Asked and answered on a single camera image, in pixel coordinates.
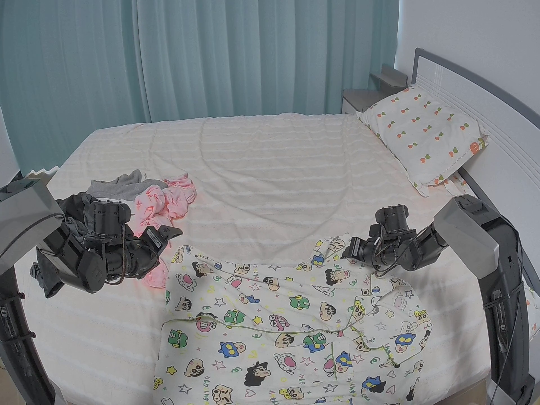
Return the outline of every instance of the star print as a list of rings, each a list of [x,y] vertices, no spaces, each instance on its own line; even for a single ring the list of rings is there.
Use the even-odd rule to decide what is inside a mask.
[[[334,384],[328,384],[327,386],[324,386],[325,393],[332,392],[334,393],[334,390],[336,389],[337,385],[334,386]]]
[[[212,365],[213,367],[215,367],[216,369],[225,369],[225,365],[223,364],[223,361],[217,361],[217,360],[214,360],[215,363]]]
[[[307,367],[307,366],[311,365],[311,363],[315,363],[315,362],[310,357],[307,357],[307,358],[302,357],[302,361],[300,363],[306,365],[306,367]]]
[[[188,387],[187,385],[183,384],[180,387],[180,393],[185,393],[186,395],[189,395],[190,393],[190,390],[192,389],[191,387]]]
[[[364,359],[362,358],[362,356],[359,354],[359,355],[354,355],[353,356],[354,358],[352,359],[357,365],[361,362],[361,361],[364,361]]]

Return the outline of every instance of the bed frame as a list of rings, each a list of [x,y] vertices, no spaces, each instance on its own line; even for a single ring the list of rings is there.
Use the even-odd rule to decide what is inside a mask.
[[[517,228],[524,248],[524,276],[540,294],[540,115],[490,81],[431,52],[417,48],[412,82],[442,102],[475,117],[490,135],[489,146],[460,174],[483,201]],[[530,343],[530,374],[540,397],[540,334]],[[488,378],[488,396],[495,383]],[[493,402],[514,404],[501,389]]]

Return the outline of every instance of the teal curtain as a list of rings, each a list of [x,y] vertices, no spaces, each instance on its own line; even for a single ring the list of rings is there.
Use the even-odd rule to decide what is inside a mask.
[[[0,0],[0,106],[23,172],[92,131],[339,113],[393,65],[399,0]]]

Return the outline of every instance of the pillowcase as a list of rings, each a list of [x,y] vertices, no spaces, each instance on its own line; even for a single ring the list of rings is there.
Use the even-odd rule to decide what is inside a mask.
[[[488,144],[474,118],[414,84],[359,113],[359,118],[401,162],[424,197],[428,185],[442,183]]]

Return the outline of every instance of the mattress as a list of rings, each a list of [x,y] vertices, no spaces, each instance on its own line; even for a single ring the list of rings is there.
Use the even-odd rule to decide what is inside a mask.
[[[175,225],[178,244],[238,263],[295,266],[321,235],[367,236],[375,211],[402,203],[418,230],[448,201],[422,198],[397,159],[354,116],[203,118],[92,133],[48,187],[55,198],[139,168],[149,178],[187,171],[197,199]],[[164,290],[137,280],[96,294],[64,287],[46,300],[17,263],[24,309],[50,378],[78,405],[147,405],[165,319]],[[393,271],[415,288],[433,321],[416,387],[432,404],[488,374],[487,328],[475,277],[451,249],[421,271]]]

